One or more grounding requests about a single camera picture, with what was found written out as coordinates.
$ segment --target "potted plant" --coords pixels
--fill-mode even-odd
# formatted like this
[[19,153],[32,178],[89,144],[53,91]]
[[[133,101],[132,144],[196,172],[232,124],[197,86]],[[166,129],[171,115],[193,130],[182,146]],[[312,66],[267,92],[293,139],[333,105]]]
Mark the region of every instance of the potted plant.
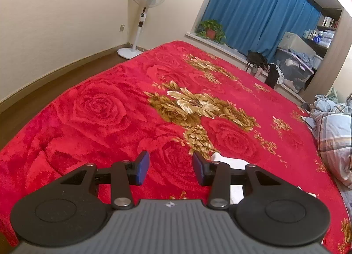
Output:
[[202,21],[199,27],[197,33],[199,36],[224,44],[222,39],[226,39],[225,33],[222,30],[222,25],[220,25],[217,20]]

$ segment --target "red rose pattern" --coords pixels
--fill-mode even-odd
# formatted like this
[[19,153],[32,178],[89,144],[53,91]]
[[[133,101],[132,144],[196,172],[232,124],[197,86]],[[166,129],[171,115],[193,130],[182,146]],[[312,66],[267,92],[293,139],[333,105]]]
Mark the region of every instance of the red rose pattern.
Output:
[[[210,81],[185,61],[189,54],[225,68],[239,80],[212,72],[213,82]],[[150,152],[150,169],[144,184],[131,188],[136,202],[140,198],[170,196],[206,200],[209,188],[198,185],[188,153],[190,147],[181,144],[185,129],[165,122],[143,93],[166,95],[157,86],[171,80],[193,94],[206,92],[229,101],[256,118],[261,128],[249,132],[225,118],[202,117],[201,124],[222,155],[258,164],[303,190],[318,194],[332,217],[324,245],[332,253],[340,253],[338,244],[344,239],[341,221],[348,215],[330,176],[316,171],[316,148],[310,131],[290,116],[297,106],[276,91],[255,90],[254,83],[263,83],[181,41],[145,52],[67,90],[5,146],[0,152],[0,231],[10,243],[15,245],[17,240],[9,214],[20,198],[82,164],[93,162],[100,168],[109,167],[115,161],[134,160],[142,150]],[[253,94],[239,82],[252,89]],[[299,137],[281,140],[271,127],[273,116],[288,123]],[[266,149],[265,142],[254,138],[255,131],[263,140],[277,145],[275,154]],[[109,186],[100,188],[99,197],[109,202]]]

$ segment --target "wooden floor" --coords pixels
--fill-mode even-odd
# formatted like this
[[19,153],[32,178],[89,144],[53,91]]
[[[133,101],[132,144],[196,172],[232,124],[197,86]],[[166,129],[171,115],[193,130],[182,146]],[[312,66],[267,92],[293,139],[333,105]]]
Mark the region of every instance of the wooden floor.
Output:
[[0,150],[38,112],[68,88],[126,59],[116,52],[91,61],[33,91],[0,114]]

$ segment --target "ridged gray surface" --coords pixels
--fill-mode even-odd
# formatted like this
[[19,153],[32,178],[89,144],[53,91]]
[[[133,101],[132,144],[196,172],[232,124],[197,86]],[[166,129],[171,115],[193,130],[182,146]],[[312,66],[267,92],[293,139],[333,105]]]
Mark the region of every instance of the ridged gray surface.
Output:
[[107,225],[90,239],[62,248],[20,243],[13,254],[327,254],[313,244],[276,248],[245,236],[228,213],[203,206],[200,200],[141,200],[131,210],[115,211]]

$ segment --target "window sill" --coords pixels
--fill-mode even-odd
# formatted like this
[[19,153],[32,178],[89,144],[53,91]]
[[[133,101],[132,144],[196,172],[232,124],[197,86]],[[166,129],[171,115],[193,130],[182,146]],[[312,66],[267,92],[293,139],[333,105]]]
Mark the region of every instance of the window sill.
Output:
[[[209,46],[211,46],[212,48],[214,49],[217,49],[219,51],[222,51],[223,53],[235,58],[236,60],[244,63],[244,64],[247,64],[248,61],[247,61],[247,58],[245,55],[239,53],[237,50],[235,49],[232,49],[228,46],[225,46],[223,44],[218,44],[216,42],[213,42],[211,40],[207,40],[205,38],[202,38],[202,37],[199,37],[196,35],[196,33],[186,33],[186,36],[187,37],[191,37],[199,42],[202,42],[204,44],[207,44]],[[262,72],[262,76],[266,79],[268,77],[268,74],[266,72]],[[295,93],[293,90],[291,90],[290,88],[288,88],[286,85],[284,84],[277,84],[275,86],[275,90],[277,89],[284,89],[286,92],[290,93],[293,97],[295,97],[299,102],[301,103],[305,103],[305,101],[297,94]]]

